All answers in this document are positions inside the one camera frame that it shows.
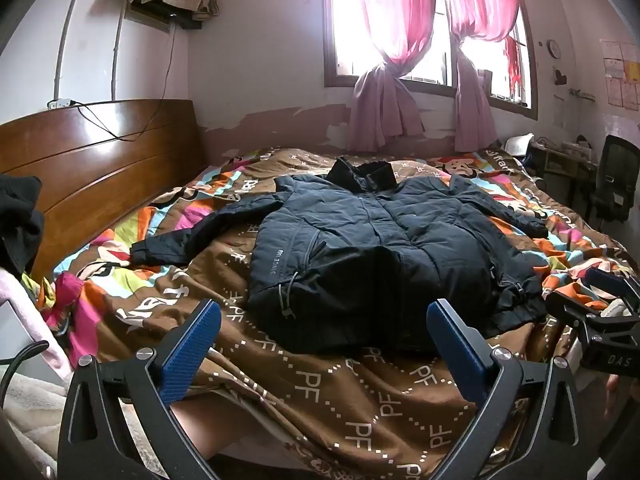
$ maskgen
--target power strip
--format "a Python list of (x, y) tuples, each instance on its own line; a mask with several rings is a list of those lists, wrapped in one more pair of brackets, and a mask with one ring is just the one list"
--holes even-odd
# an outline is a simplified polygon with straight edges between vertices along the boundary
[(47, 103), (47, 108), (49, 110), (55, 110), (56, 108), (69, 108), (71, 103), (71, 99), (56, 99), (55, 101), (49, 101), (49, 103)]

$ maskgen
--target window frame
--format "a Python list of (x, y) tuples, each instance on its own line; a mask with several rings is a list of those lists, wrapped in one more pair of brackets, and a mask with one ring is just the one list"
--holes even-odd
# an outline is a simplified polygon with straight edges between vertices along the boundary
[[(335, 37), (334, 37), (334, 10), (333, 0), (324, 0), (324, 34), (322, 38), (322, 46), (324, 53), (324, 86), (325, 88), (339, 87), (339, 88), (353, 88), (356, 85), (358, 76), (356, 75), (341, 75), (337, 73), (338, 59), (335, 52)], [(522, 8), (522, 21), (524, 22), (525, 35), (527, 39), (527, 49), (529, 51), (529, 73), (530, 73), (530, 85), (531, 85), (531, 103), (530, 107), (524, 107), (520, 104), (512, 101), (506, 101), (498, 99), (496, 97), (489, 96), (489, 106), (492, 108), (498, 108), (507, 112), (520, 114), (529, 119), (538, 120), (538, 74), (536, 72), (536, 54), (533, 45), (533, 36), (531, 34), (531, 27), (529, 25), (529, 15), (527, 13), (527, 7), (524, 4), (524, 0), (520, 0), (520, 7)], [(418, 92), (423, 94), (440, 95), (445, 97), (455, 97), (458, 90), (458, 71), (455, 70), (457, 65), (456, 49), (452, 38), (451, 41), (451, 65), (453, 70), (451, 85), (439, 85), (429, 83), (425, 81), (415, 81), (411, 79), (400, 79), (402, 84), (409, 90), (409, 92)], [(520, 65), (522, 66), (522, 56), (520, 55), (520, 49), (518, 49), (518, 56), (520, 57)]]

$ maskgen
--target wall clock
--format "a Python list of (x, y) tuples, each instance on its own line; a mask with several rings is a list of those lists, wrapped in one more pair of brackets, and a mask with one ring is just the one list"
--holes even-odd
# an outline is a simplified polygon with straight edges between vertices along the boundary
[(560, 59), (562, 57), (562, 51), (560, 50), (560, 45), (556, 40), (548, 40), (546, 42), (546, 47), (549, 50), (549, 54), (554, 59)]

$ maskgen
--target bed sheet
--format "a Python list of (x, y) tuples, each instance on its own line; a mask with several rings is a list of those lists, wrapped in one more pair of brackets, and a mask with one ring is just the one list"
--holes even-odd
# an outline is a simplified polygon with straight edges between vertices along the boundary
[[(348, 158), (359, 164), (375, 157)], [(622, 246), (538, 190), (504, 152), (387, 160), (398, 180), (433, 175), (447, 182), (450, 174), (462, 174), (504, 205), (545, 219), (548, 238), (532, 240), (492, 218), (514, 246), (537, 258), (544, 294), (561, 287), (584, 304), (605, 308), (610, 298), (599, 297), (580, 282), (586, 269), (633, 272), (635, 263)], [(71, 362), (85, 353), (102, 362), (129, 358), (180, 325), (200, 299), (213, 298), (223, 311), (222, 329), (194, 389), (218, 389), (235, 399), (286, 449), (326, 478), (427, 476), (463, 433), (475, 406), (460, 396), (440, 359), (392, 356), (377, 348), (331, 358), (290, 354), (260, 332), (242, 309), (257, 224), (233, 226), (185, 269), (127, 268), (135, 241), (193, 226), (243, 196), (271, 192), (276, 176), (327, 173), (334, 161), (303, 150), (272, 149), (232, 166), (209, 168), (62, 261), (55, 271), (58, 281), (76, 280), (80, 290), (77, 301), (55, 313), (63, 324), (73, 312)], [(570, 328), (548, 317), (489, 344), (509, 348), (521, 358), (548, 360), (567, 352), (572, 336)], [(491, 463), (504, 458), (526, 402), (521, 399), (514, 406)]]

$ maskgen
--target wooden headboard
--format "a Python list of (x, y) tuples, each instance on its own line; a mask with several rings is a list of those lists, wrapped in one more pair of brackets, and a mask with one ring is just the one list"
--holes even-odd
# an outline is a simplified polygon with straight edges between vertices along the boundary
[[(115, 135), (135, 140), (115, 139), (87, 108)], [(42, 181), (36, 208), (44, 213), (45, 229), (32, 271), (37, 279), (205, 165), (191, 101), (98, 103), (0, 124), (0, 172)]]

